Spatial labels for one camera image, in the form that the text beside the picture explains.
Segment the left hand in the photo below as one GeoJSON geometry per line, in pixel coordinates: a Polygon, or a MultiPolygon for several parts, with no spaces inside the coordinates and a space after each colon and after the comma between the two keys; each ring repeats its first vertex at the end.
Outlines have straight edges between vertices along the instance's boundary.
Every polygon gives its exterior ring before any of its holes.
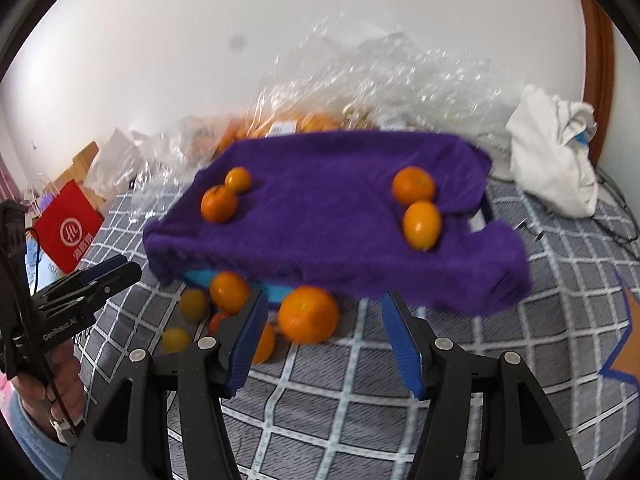
{"type": "Polygon", "coordinates": [[[74,342],[65,341],[51,352],[54,376],[45,387],[21,373],[11,379],[27,415],[48,437],[58,440],[51,422],[62,422],[67,413],[74,422],[85,413],[87,396],[80,379],[81,365],[74,356],[74,342]]]}

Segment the light blue forearm sleeve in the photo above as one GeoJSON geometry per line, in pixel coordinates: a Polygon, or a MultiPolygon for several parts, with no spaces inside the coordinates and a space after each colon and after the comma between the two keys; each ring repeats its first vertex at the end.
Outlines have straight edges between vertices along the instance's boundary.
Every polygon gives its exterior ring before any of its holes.
{"type": "Polygon", "coordinates": [[[44,478],[63,478],[70,460],[70,448],[58,442],[57,438],[50,438],[36,426],[16,392],[12,393],[9,404],[9,426],[23,452],[44,478]]]}

